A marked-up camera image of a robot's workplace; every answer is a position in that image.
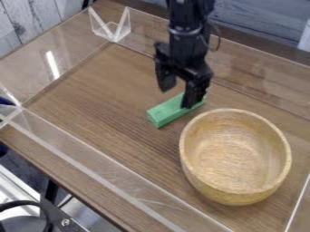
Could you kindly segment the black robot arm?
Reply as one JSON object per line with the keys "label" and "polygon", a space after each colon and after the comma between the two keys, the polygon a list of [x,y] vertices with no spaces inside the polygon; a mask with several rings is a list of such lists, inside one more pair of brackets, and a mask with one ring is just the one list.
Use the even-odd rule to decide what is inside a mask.
{"label": "black robot arm", "polygon": [[180,108],[190,109],[202,101],[214,77],[206,63],[214,0],[165,0],[165,3],[169,41],[153,44],[156,80],[161,92],[175,87],[176,78],[185,82]]}

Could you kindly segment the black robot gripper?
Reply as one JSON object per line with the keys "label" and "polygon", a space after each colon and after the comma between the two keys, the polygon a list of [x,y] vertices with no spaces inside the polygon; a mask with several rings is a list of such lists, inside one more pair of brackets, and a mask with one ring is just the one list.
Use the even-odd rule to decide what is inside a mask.
{"label": "black robot gripper", "polygon": [[168,42],[156,42],[155,74],[161,92],[169,91],[176,77],[185,82],[180,107],[191,109],[207,93],[214,72],[204,61],[210,51],[211,27],[168,28]]}

